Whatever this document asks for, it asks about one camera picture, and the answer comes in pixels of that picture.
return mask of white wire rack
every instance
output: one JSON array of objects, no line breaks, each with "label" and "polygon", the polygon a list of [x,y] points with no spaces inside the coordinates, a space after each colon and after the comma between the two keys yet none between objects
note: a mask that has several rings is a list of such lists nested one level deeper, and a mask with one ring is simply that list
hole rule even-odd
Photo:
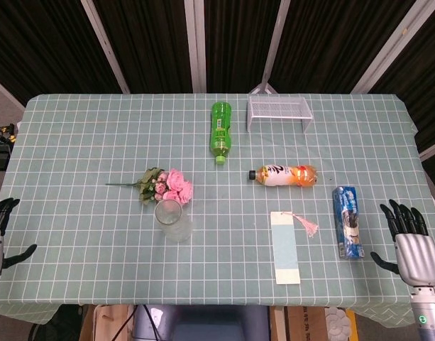
[{"label": "white wire rack", "polygon": [[302,131],[314,117],[303,97],[249,96],[247,108],[247,131],[250,132],[252,119],[300,119]]}]

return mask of drinking glass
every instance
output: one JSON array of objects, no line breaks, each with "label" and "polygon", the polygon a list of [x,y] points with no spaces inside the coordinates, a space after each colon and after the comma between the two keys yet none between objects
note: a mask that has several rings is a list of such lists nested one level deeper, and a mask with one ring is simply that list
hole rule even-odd
[{"label": "drinking glass", "polygon": [[183,242],[192,234],[192,222],[176,200],[161,200],[154,209],[158,226],[174,242]]}]

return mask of pink tassel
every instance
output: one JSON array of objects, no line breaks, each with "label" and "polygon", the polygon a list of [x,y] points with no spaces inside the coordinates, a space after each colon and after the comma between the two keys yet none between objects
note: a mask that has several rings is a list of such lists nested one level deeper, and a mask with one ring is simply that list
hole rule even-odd
[{"label": "pink tassel", "polygon": [[305,231],[307,232],[307,235],[309,237],[313,237],[315,235],[316,231],[318,230],[317,224],[314,224],[313,222],[310,222],[309,220],[307,220],[303,217],[300,217],[299,215],[296,215],[294,213],[289,213],[289,212],[283,212],[283,214],[292,215],[293,217],[298,219],[301,222],[302,226],[304,226]]}]

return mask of bottle cap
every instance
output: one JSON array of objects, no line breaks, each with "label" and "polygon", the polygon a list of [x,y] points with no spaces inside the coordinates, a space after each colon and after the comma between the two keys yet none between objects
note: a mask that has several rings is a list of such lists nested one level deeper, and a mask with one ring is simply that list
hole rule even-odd
[{"label": "bottle cap", "polygon": [[225,156],[216,156],[216,165],[223,165],[225,163]]}]

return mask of grid pattern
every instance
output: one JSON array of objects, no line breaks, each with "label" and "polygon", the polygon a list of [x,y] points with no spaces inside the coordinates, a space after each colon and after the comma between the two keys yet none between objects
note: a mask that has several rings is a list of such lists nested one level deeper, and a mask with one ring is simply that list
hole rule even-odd
[{"label": "grid pattern", "polygon": [[[410,323],[409,289],[400,278],[369,257],[339,260],[331,192],[356,187],[366,254],[395,260],[378,209],[388,198],[423,212],[435,238],[412,120],[392,95],[300,96],[314,114],[306,134],[300,122],[275,119],[255,121],[247,133],[246,94],[32,99],[0,199],[21,199],[6,254],[32,243],[38,249],[3,272],[0,313],[45,322],[59,304],[77,302],[337,305],[385,325]],[[216,101],[232,107],[233,147],[223,166],[215,166],[209,150]],[[249,170],[272,163],[311,164],[318,182],[267,188],[248,180]],[[154,205],[142,206],[136,190],[104,185],[135,182],[153,166],[180,169],[194,183],[187,208],[194,231],[186,244],[164,238],[153,224]],[[272,211],[292,211],[320,226],[308,238],[294,223],[300,285],[275,284]]]}]

